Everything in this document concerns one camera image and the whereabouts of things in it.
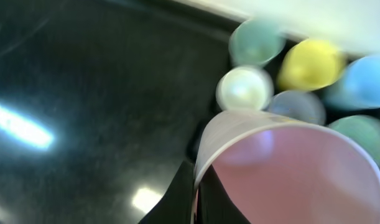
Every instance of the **plastic cup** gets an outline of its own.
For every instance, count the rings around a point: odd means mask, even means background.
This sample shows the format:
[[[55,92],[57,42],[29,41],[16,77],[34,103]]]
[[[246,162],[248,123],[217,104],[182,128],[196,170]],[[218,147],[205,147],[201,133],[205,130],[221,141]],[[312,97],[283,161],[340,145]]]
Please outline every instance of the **plastic cup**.
[[[349,116],[333,122],[329,128],[357,142],[380,168],[380,120],[365,115]]]
[[[269,104],[273,89],[264,70],[237,67],[219,81],[216,100],[222,110],[261,110]]]
[[[285,56],[278,76],[282,90],[317,90],[335,83],[345,66],[345,58],[331,43],[307,39]]]
[[[312,124],[325,124],[325,110],[313,93],[289,90],[279,93],[271,100],[270,113],[287,116]]]
[[[229,52],[234,66],[263,66],[284,48],[278,26],[261,19],[242,23],[231,35]]]
[[[211,165],[250,223],[380,224],[379,167],[329,128],[224,111],[203,133],[195,187]]]
[[[327,88],[323,100],[339,110],[380,108],[380,55],[349,65],[343,77]]]

